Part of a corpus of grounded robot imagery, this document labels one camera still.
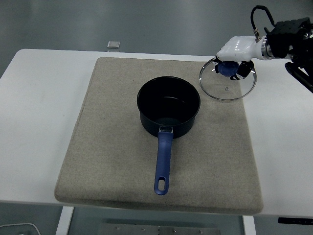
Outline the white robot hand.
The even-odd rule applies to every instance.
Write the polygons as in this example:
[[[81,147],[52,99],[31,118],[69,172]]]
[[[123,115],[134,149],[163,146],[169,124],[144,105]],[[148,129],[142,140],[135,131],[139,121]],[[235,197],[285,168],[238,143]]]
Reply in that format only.
[[[254,58],[268,59],[266,38],[257,41],[252,36],[234,36],[216,53],[213,64],[216,73],[231,80],[242,80],[254,68]]]

